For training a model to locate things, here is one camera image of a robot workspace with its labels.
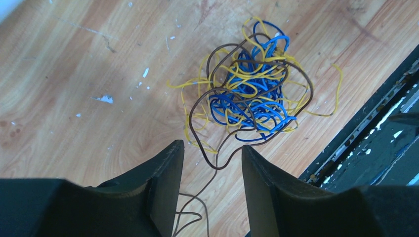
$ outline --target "electrical wire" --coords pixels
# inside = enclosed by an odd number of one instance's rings
[[[253,25],[253,34],[248,36],[245,32],[245,25],[256,20]],[[256,26],[262,27],[263,32],[256,32]],[[266,29],[266,25],[273,27],[278,32],[275,37],[271,38]],[[215,179],[219,170],[225,169],[235,153],[241,150],[238,147],[228,157],[225,164],[218,166],[218,157],[220,151],[226,141],[231,137],[241,142],[257,142],[250,146],[259,146],[268,143],[280,133],[288,133],[294,131],[298,127],[297,116],[301,112],[307,112],[316,116],[329,117],[338,109],[338,93],[343,80],[342,70],[335,64],[332,64],[340,74],[339,83],[336,90],[335,109],[328,115],[317,114],[306,110],[313,99],[313,83],[305,73],[302,66],[286,51],[288,49],[290,39],[274,24],[262,21],[258,17],[249,18],[242,26],[244,40],[239,43],[229,43],[216,48],[211,54],[205,57],[199,67],[198,77],[188,80],[182,85],[173,86],[169,81],[167,85],[172,88],[181,88],[181,100],[185,113],[184,135],[186,140],[193,146],[198,147],[206,161],[206,163],[215,170],[213,176],[204,185],[204,187],[195,195],[179,193],[182,196],[190,197],[181,208],[178,214],[173,237],[177,236],[187,226],[202,220],[202,215],[196,212],[184,212],[190,202],[194,199],[200,201],[205,209],[207,219],[207,236],[209,233],[208,209],[205,203],[198,196],[211,184]],[[256,37],[264,37],[266,42],[259,41]],[[278,46],[284,41],[283,49]],[[244,45],[248,43],[253,45],[252,50],[247,50]],[[229,66],[225,65],[227,60],[231,59]],[[214,69],[210,70],[211,61],[215,62]],[[201,71],[206,62],[206,77],[201,76]],[[290,80],[291,70],[297,70],[305,79],[306,84]],[[297,99],[290,99],[284,91],[283,86],[293,84],[304,89],[304,93]],[[186,86],[197,87],[198,100],[188,112],[185,99],[184,88]],[[194,128],[193,119],[201,119],[204,124],[201,127]],[[204,130],[209,123],[226,127],[228,135],[221,142],[218,149],[214,149],[207,142],[202,141],[197,131]],[[191,131],[195,140],[189,136]],[[239,132],[256,132],[259,138],[243,139],[238,137]],[[215,164],[208,159],[209,154],[215,154]],[[198,219],[192,220],[185,224],[179,230],[180,217],[182,215],[195,215]]]

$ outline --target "floor scratch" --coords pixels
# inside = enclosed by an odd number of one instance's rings
[[[118,37],[110,36],[110,35],[107,35],[107,34],[105,34],[105,33],[100,32],[100,31],[96,31],[96,30],[94,30],[94,29],[91,29],[91,28],[87,28],[87,27],[81,26],[81,25],[76,24],[76,23],[74,23],[74,22],[71,22],[71,21],[67,21],[67,20],[65,20],[65,19],[62,19],[62,18],[60,18],[60,17],[58,17],[58,16],[56,16],[55,18],[57,18],[58,20],[60,20],[60,21],[62,21],[62,22],[64,22],[64,23],[67,23],[67,24],[70,24],[70,25],[72,25],[72,26],[75,26],[75,27],[77,27],[77,28],[80,28],[80,29],[83,29],[83,30],[87,30],[87,31],[90,31],[90,32],[92,32],[92,33],[95,33],[95,34],[98,34],[98,35],[101,35],[101,36],[105,36],[105,37],[108,37],[108,38],[111,38],[111,39],[119,40],[119,39],[118,39]]]

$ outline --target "paint stain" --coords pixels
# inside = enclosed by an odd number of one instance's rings
[[[146,68],[146,69],[145,69],[144,74],[143,74],[143,77],[144,77],[144,78],[147,76],[147,74],[148,74],[148,71],[149,71],[149,70],[150,70],[150,68]]]
[[[108,94],[103,95],[101,98],[100,97],[91,97],[91,98],[95,100],[103,101],[109,104],[113,104],[114,102],[112,95],[108,95]]]

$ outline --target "blue wire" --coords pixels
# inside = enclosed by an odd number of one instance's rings
[[[284,32],[282,32],[281,29],[275,26],[274,24],[268,21],[263,21],[263,23],[275,28],[280,33],[279,36],[276,36],[268,40],[266,43],[260,43],[255,37],[256,43],[258,43],[264,50],[266,50],[265,57],[269,58],[274,55],[274,52],[275,52],[275,49],[279,40],[285,40],[285,46],[284,46],[284,52],[285,52],[288,49],[290,38],[286,36]],[[255,33],[256,26],[258,24],[259,22],[256,22],[253,25],[253,33]],[[242,50],[242,52],[240,52],[238,55],[238,59],[257,61],[256,57],[259,54],[260,54],[260,49],[255,46],[252,49],[250,55],[246,51]],[[271,70],[273,66],[270,66],[270,65],[263,65],[258,71],[255,71],[255,69],[258,68],[258,64],[240,62],[238,64],[238,67],[243,72],[250,73],[251,75],[266,72],[266,75],[268,76],[271,73],[273,73],[273,70]],[[228,73],[227,80],[231,80],[230,83],[237,83],[237,82],[243,81],[242,78],[238,78],[234,76],[232,73]],[[250,95],[250,94],[254,94],[255,92],[257,94],[260,94],[264,91],[268,91],[271,88],[278,86],[279,83],[282,83],[282,82],[278,80],[271,80],[271,79],[266,79],[266,78],[249,79],[247,80],[247,84],[254,86],[257,91],[255,91],[253,87],[250,87],[249,85],[246,85],[246,84],[239,84],[232,91],[236,93],[236,95],[238,93],[240,97],[239,99],[243,100],[243,99],[246,99],[246,97],[240,96],[240,94]],[[287,111],[285,110],[284,105],[283,105],[284,104],[283,100],[279,100],[278,102],[275,102],[276,100],[283,98],[281,86],[279,86],[277,90],[270,91],[269,93],[265,94],[265,97],[270,98],[274,101],[264,100],[264,99],[259,98],[259,100],[262,102],[247,101],[244,103],[236,104],[233,100],[235,98],[233,93],[223,92],[221,94],[214,94],[214,95],[209,96],[209,99],[210,99],[209,105],[210,105],[211,115],[213,119],[215,120],[215,122],[226,126],[227,123],[220,121],[220,119],[218,119],[216,115],[222,116],[225,119],[226,111],[228,110],[230,111],[229,114],[231,114],[227,116],[227,120],[230,124],[238,124],[239,121],[241,121],[240,128],[246,128],[246,127],[254,128],[254,121],[250,117],[250,112],[247,109],[247,107],[249,107],[253,113],[254,118],[258,120],[262,120],[256,124],[257,131],[269,132],[269,134],[266,135],[264,133],[259,133],[260,137],[255,138],[255,139],[242,139],[242,138],[239,138],[236,134],[235,138],[241,142],[257,142],[257,141],[266,140],[270,136],[272,136],[276,131],[281,130],[290,120],[296,120],[296,117],[289,116],[287,114]],[[273,122],[272,128],[266,128],[261,125],[261,124],[265,124],[271,121]]]

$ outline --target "white paint speck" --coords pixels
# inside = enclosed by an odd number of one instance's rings
[[[410,186],[410,185],[418,185],[418,180],[419,180],[419,174],[417,174],[408,184],[407,184],[407,186]]]
[[[397,138],[400,134],[402,134],[402,132],[403,132],[403,130],[400,130],[400,131],[396,132],[396,133],[393,135],[394,139],[396,139],[396,138]]]
[[[378,131],[381,130],[380,126],[387,120],[387,118],[390,116],[390,114],[397,109],[397,107],[399,107],[399,105],[402,103],[402,101],[405,99],[406,97],[403,96],[399,102],[397,102],[393,107],[391,107],[391,109],[384,115],[384,117],[382,117],[381,121],[377,124],[376,129]]]
[[[327,183],[329,182],[329,180],[330,180],[330,177],[331,177],[331,176],[326,177],[326,179],[323,181],[323,184],[327,184]]]
[[[169,42],[168,42],[168,37],[166,36],[166,46],[168,47],[168,51],[170,52],[170,49],[169,49]]]
[[[143,74],[143,77],[144,77],[144,78],[147,76],[147,74],[148,74],[148,70],[150,70],[150,68],[146,68],[146,69],[145,69],[144,74]]]
[[[103,102],[106,102],[106,103],[109,103],[109,104],[114,103],[114,98],[112,97],[112,95],[108,95],[108,94],[103,95],[102,98],[92,97],[92,99],[100,100],[100,101],[103,101]]]

